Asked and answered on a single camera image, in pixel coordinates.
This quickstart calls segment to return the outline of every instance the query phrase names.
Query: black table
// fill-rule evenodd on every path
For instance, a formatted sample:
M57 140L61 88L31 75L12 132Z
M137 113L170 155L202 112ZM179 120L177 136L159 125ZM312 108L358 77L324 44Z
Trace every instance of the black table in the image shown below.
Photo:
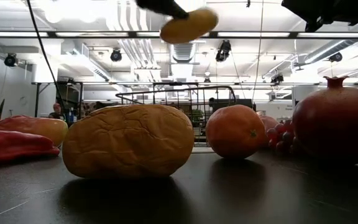
M358 224L358 166L193 154L169 179L91 181L27 162L0 167L0 223Z

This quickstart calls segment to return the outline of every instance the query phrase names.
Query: spotlight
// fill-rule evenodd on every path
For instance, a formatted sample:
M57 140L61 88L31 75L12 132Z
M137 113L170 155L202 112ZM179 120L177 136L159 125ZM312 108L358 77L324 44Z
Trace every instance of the spotlight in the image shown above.
M122 55L121 55L121 53L120 53L120 49L113 49L113 50L112 50L112 53L111 53L111 56L110 56L110 59L111 59L113 62L119 62L119 61L121 61Z
M278 84L278 83L281 83L281 82L284 82L284 77L283 77L282 74L278 74L278 75L275 75L275 76L272 77L271 83Z
M218 48L218 53L216 54L217 62L224 62L229 57L229 52L231 51L231 44L228 40L223 40L221 46Z
M4 64L11 68L18 66L19 60L16 58L16 54L8 53L7 57L5 58Z

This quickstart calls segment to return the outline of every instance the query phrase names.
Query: grape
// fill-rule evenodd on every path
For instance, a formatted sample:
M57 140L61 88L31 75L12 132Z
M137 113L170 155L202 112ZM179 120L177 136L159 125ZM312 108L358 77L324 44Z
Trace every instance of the grape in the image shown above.
M297 140L296 137L293 138L292 148L293 148L293 153L294 154L296 154L296 155L303 155L304 154L304 150L302 148L302 145L300 144L299 140Z
M276 144L276 154L282 156L285 154L285 145L283 141L279 141Z
M292 125L292 120L286 120L284 122L284 128L286 131L293 133L293 125Z
M277 131L279 134L285 132L284 124L277 124L276 127L274 127L274 129L276 129L276 131Z
M290 132L288 132L288 131L286 131L286 132L283 134L283 141L284 141L284 143L286 143L286 144L288 144L288 145L291 145L291 144L292 144L293 138L294 138L293 134L290 133Z
M266 135L269 139L277 139L277 131L274 128L267 130Z
M278 136L277 136L277 141L282 141L282 140L283 140L283 134L284 134L284 133L278 134Z
M277 140L276 139L271 139L268 142L268 147L274 150L276 148L276 144L277 144Z
M293 147L293 145L290 146L290 154L291 155L294 155L296 152L295 152L295 148Z

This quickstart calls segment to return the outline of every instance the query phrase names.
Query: red grape cluster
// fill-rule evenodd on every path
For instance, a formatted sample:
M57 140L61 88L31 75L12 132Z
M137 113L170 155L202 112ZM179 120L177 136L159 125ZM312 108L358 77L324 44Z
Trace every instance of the red grape cluster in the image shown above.
M286 120L284 124L277 124L266 132L269 138L268 146L277 155L295 154L298 149L293 133L292 120Z

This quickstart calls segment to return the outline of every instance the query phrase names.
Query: wire basket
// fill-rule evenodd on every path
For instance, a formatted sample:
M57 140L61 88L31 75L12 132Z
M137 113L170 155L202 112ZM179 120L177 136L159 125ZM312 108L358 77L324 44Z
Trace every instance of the wire basket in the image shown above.
M192 85L196 87L175 88ZM228 96L223 97L219 92L228 92ZM198 83L154 83L152 91L118 93L116 96L123 105L167 105L184 112L193 125L195 147L209 147L205 135L209 117L217 109L236 104L236 96L230 86L199 87Z

